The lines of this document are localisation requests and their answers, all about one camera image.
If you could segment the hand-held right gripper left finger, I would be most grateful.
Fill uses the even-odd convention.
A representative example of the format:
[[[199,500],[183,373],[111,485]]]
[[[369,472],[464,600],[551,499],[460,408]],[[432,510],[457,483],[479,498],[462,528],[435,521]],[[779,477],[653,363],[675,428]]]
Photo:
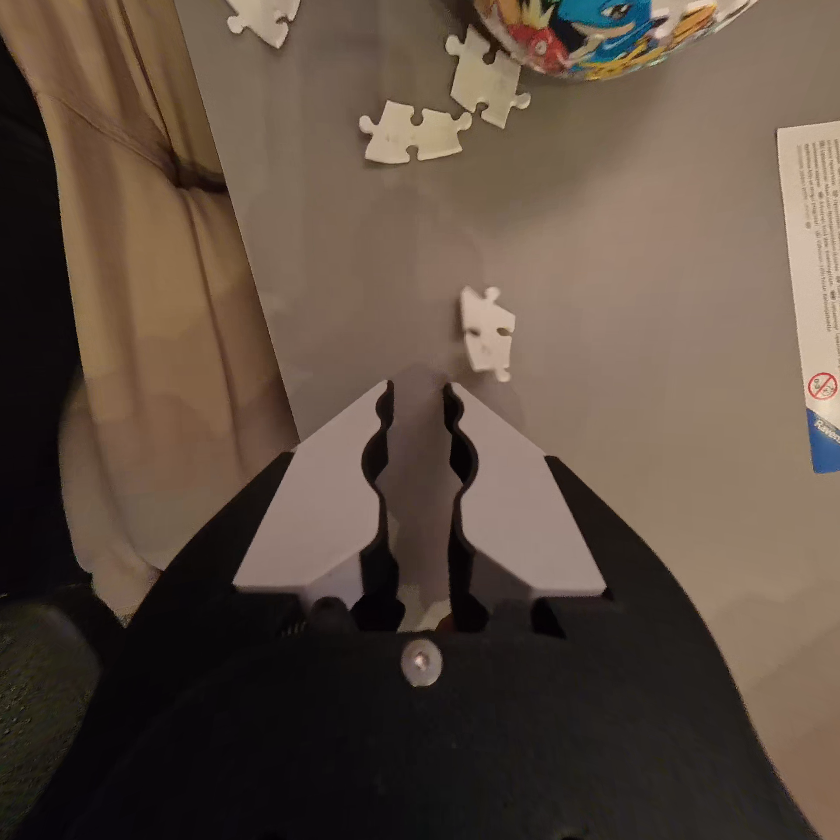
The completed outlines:
[[[294,595],[307,613],[337,599],[362,630],[400,626],[406,609],[376,484],[394,396],[392,381],[378,383],[297,447],[234,577],[238,590]]]

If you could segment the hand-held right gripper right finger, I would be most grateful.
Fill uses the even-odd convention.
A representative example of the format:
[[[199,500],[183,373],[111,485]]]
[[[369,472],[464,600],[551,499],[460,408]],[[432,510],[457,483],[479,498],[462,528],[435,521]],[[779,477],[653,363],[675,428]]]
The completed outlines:
[[[462,385],[444,387],[449,465],[460,480],[448,537],[455,627],[482,631],[499,605],[599,597],[600,572],[539,446]]]

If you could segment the white puzzle piece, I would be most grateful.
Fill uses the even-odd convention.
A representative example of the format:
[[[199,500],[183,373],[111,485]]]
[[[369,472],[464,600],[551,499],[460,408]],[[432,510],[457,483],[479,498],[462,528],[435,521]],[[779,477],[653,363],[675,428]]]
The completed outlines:
[[[471,127],[471,113],[463,112],[455,119],[447,112],[423,109],[419,124],[413,122],[414,113],[413,106],[389,100],[378,122],[360,116],[359,129],[369,137],[364,158],[382,165],[401,165],[412,159],[410,149],[416,151],[418,161],[462,151],[459,134]]]
[[[301,1],[226,1],[231,10],[227,27],[234,35],[246,29],[269,47],[280,49]]]
[[[516,316],[499,304],[500,296],[497,287],[488,287],[483,293],[463,287],[459,312],[469,368],[475,373],[492,373],[499,383],[508,383]]]
[[[531,94],[519,90],[519,64],[501,49],[486,61],[490,42],[474,27],[467,28],[464,38],[449,35],[444,48],[457,59],[450,96],[463,109],[475,113],[482,105],[481,119],[504,130],[511,110],[530,106]]]

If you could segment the half-built cartoon puzzle ball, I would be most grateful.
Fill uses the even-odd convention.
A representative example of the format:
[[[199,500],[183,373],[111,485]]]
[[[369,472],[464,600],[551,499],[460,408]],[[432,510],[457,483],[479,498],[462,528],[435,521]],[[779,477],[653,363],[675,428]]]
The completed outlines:
[[[546,77],[598,81],[654,66],[754,1],[475,1],[509,57]]]

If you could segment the person's beige trousers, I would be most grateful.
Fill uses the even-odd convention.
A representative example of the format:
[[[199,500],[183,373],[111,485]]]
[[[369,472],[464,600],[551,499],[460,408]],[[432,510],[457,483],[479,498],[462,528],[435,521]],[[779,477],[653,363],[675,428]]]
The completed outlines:
[[[57,168],[70,541],[126,623],[297,430],[174,2],[1,8]]]

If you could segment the person's black jacket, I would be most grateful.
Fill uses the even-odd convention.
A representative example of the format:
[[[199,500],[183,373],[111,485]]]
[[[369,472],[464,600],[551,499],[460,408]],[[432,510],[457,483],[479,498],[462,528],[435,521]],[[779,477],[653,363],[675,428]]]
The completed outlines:
[[[56,167],[34,93],[1,44],[1,593],[84,581],[60,482],[80,368]]]

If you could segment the white instruction sheet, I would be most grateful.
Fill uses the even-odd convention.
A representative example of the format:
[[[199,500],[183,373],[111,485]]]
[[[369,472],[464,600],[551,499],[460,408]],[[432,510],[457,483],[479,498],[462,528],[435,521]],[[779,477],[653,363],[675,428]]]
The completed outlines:
[[[839,471],[839,121],[776,133],[802,393],[816,474]]]

